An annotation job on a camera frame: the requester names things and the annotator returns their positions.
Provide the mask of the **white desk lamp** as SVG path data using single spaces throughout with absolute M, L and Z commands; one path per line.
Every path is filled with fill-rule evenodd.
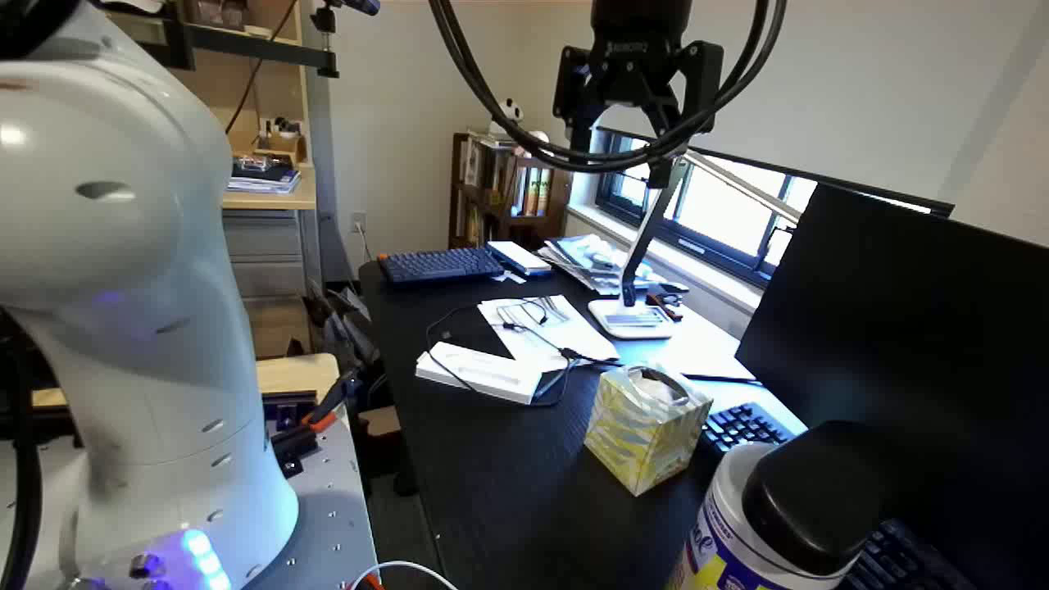
M 646 302 L 645 296 L 658 287 L 648 280 L 644 290 L 638 288 L 636 279 L 647 251 L 655 239 L 655 232 L 665 220 L 664 212 L 675 196 L 675 190 L 684 178 L 687 153 L 676 159 L 656 159 L 647 163 L 644 176 L 642 199 L 638 204 L 639 225 L 629 247 L 629 260 L 621 274 L 620 295 L 611 302 L 594 302 L 588 312 L 599 324 L 611 331 L 611 335 L 627 339 L 667 339 L 675 332 L 675 321 L 670 313 Z M 802 214 L 788 210 L 787 218 L 797 227 Z

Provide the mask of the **large white paper sheet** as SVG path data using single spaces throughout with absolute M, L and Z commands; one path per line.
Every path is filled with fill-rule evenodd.
M 802 420 L 783 405 L 780 400 L 757 383 L 756 377 L 735 358 L 738 339 L 710 320 L 683 307 L 683 319 L 675 324 L 670 339 L 652 343 L 656 357 L 663 365 L 680 374 L 731 378 L 731 382 L 697 379 L 693 383 L 713 399 L 712 410 L 728 410 L 752 403 L 771 415 L 789 436 L 806 430 Z

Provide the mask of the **dark wooden bookshelf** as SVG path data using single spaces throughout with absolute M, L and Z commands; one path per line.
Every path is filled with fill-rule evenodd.
M 473 130 L 452 136 L 448 247 L 510 240 L 535 250 L 565 232 L 570 173 Z

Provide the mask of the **yellow patterned tissue box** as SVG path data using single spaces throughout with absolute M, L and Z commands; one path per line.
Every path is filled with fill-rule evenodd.
M 584 445 L 627 492 L 640 497 L 692 462 L 712 396 L 665 365 L 604 373 Z

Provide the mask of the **black monitor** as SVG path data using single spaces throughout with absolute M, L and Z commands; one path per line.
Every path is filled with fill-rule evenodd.
M 1049 247 L 818 184 L 737 359 L 802 424 L 875 436 L 899 520 L 978 590 L 1049 590 Z

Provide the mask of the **black and orange clamp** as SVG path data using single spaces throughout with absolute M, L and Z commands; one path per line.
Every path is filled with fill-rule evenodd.
M 286 479 L 303 473 L 302 459 L 320 448 L 326 430 L 346 419 L 351 434 L 361 430 L 357 419 L 357 396 L 364 384 L 362 370 L 341 374 L 319 401 L 307 402 L 307 393 L 275 393 L 263 399 L 269 436 L 281 473 Z

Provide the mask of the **dark bag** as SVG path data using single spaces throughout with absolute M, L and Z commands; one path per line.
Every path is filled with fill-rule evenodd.
M 365 388 L 382 384 L 384 363 L 374 343 L 370 310 L 363 300 L 349 288 L 334 291 L 311 279 L 303 303 L 311 318 L 315 350 L 329 352 L 341 373 L 356 373 Z

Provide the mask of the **white wipes container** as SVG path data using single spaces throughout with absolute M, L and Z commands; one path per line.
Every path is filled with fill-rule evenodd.
M 742 508 L 744 485 L 773 445 L 745 443 L 720 458 L 664 590 L 836 590 L 857 559 L 832 574 L 802 570 L 758 538 Z

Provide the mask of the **wooden board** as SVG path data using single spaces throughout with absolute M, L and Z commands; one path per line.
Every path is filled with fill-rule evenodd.
M 256 362 L 254 370 L 237 366 L 233 372 L 207 377 L 202 383 L 151 377 L 104 368 L 101 372 L 60 374 L 55 388 L 33 391 L 34 406 L 56 407 L 63 402 L 87 403 L 148 400 L 165 406 L 199 410 L 204 407 L 259 406 L 275 393 L 305 392 L 316 395 L 329 388 L 338 377 L 330 354 L 275 358 Z

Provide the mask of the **white and blue box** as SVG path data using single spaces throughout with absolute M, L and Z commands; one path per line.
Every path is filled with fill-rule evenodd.
M 490 240 L 486 248 L 496 259 L 523 276 L 545 276 L 553 272 L 550 264 L 512 240 Z

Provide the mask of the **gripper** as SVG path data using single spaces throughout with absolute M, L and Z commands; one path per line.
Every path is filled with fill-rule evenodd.
M 693 0 L 593 0 L 591 49 L 566 46 L 553 98 L 570 149 L 591 150 L 593 125 L 611 105 L 646 105 L 656 136 L 683 128 L 708 134 L 715 115 L 685 123 L 715 103 L 724 49 L 694 41 L 682 48 Z

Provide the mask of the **wooden desk organiser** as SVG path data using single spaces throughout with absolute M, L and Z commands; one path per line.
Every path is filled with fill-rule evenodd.
M 252 140 L 252 150 L 288 161 L 295 166 L 311 165 L 307 143 L 303 120 L 284 115 L 265 117 L 260 120 L 257 136 Z

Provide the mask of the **flat white box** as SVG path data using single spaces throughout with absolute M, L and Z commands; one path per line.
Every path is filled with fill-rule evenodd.
M 438 341 L 420 354 L 416 377 L 528 406 L 543 373 L 524 362 Z

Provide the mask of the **window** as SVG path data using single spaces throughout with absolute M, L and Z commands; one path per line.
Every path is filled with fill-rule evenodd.
M 948 217 L 955 209 L 947 202 L 694 147 L 687 156 L 684 178 L 652 236 L 759 287 L 772 279 L 791 243 L 795 224 L 786 212 L 805 212 L 813 192 L 823 184 L 933 216 Z

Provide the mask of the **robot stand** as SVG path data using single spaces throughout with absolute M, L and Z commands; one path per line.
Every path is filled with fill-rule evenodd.
M 351 430 L 259 400 L 0 426 L 0 590 L 349 590 L 377 553 Z

